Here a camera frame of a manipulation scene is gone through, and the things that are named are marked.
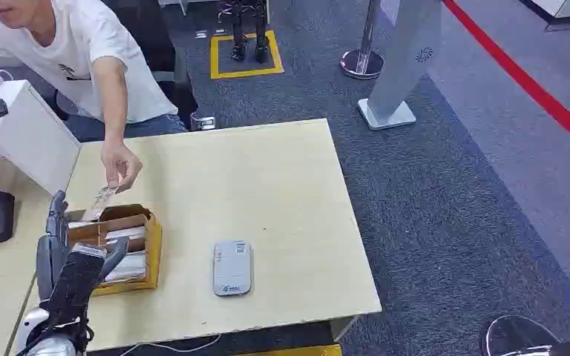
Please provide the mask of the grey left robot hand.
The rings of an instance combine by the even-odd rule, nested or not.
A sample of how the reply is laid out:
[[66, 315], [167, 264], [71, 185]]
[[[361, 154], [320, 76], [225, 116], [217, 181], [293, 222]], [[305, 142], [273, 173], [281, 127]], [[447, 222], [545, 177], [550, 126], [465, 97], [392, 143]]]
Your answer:
[[89, 286], [95, 289], [105, 282], [128, 252], [128, 237], [118, 238], [110, 248], [82, 242], [69, 246], [65, 197], [62, 190], [53, 195], [46, 232], [39, 238], [36, 249], [36, 281], [42, 301], [50, 299], [65, 266], [74, 268], [67, 273], [67, 278], [77, 291]]

